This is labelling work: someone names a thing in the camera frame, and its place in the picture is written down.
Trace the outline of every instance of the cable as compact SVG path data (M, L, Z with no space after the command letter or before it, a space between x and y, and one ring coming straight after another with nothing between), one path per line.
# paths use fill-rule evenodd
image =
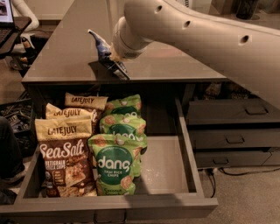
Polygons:
M242 176L242 175L248 175L248 174L258 174L258 173L263 173L263 172L277 172L280 171L280 168L276 168L273 170L267 170L267 171L246 171L246 172L241 172L241 173L230 173L224 170L224 168L219 168L219 172L224 173L229 176Z
M216 194L216 179L215 179L215 176L214 176L214 173L213 173L213 169L211 169L211 168L206 169L206 174L209 177L212 188L213 188L213 193L211 195L211 198L213 198L214 195Z
M49 32L52 32L52 31L44 31L44 30L41 30L41 29L34 29L34 30L32 30L32 32L47 32L47 33L49 33Z

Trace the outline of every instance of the dang logo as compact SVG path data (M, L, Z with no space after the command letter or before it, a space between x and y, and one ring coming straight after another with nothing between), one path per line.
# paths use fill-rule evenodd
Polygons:
M119 185L122 178L130 174L132 156L120 146L109 146L99 151L96 157L97 171L101 181L109 185Z
M121 135L136 140L136 129L128 124L114 124L109 127L107 134Z
M132 106L114 108L111 114L139 116L139 112L137 111L137 109Z

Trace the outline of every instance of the dang snack bag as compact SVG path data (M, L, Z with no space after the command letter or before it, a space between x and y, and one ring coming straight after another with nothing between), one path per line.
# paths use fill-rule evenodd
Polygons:
M91 136L88 146L94 154L98 178L98 195L133 195L135 173L140 174L140 151L144 145L125 136L100 134Z
M77 197L95 190L89 116L35 119L38 147L45 161L48 197Z
M100 120L100 132L128 137L138 142L147 144L144 134L146 121L133 115L106 115Z
M139 94L135 94L123 99L108 101L103 116L111 114L141 116L141 107L141 97Z

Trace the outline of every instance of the seasalt chip bag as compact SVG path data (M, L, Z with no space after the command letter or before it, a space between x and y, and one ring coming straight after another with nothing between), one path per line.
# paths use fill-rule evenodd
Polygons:
M107 99L107 96L79 96L66 93L64 104L67 108L81 108L91 112L93 134L97 134Z
M135 94L122 99L108 101L103 116L111 114L141 116L141 107L141 97L139 94Z
M133 115L106 115L100 120L100 132L128 137L147 146L147 136L144 134L146 121Z
M75 116L90 116L92 119L93 113L83 108L64 108L60 109L53 106L51 103L47 103L45 107L45 119L58 119L68 118Z
M135 173L140 173L138 158L144 145L110 134L91 136L87 143L97 163L98 195L133 195L136 189L133 179Z
M95 190L90 116L35 119L38 147L45 161L48 197L77 197Z

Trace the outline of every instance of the drawer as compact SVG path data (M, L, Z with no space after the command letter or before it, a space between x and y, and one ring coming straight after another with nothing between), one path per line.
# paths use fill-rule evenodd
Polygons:
M271 152L271 157L265 161L264 165L280 165L280 151L277 150Z
M3 206L2 214L24 223L90 222L124 223L123 220L156 220L206 217L217 206L217 199L204 196L179 100L173 115L156 102L147 106L146 119L152 126L163 123L164 134L148 134L148 150L143 154L142 174L136 179L133 196L97 196L47 198L41 187L44 179L43 159L39 149L13 206ZM167 117L172 122L158 122Z
M280 146L280 129L199 129L189 135L194 149Z
M198 168L220 168L267 165L271 153L262 150L216 150L212 152L198 152L194 156Z
M190 101L186 124L279 123L280 111L261 99Z

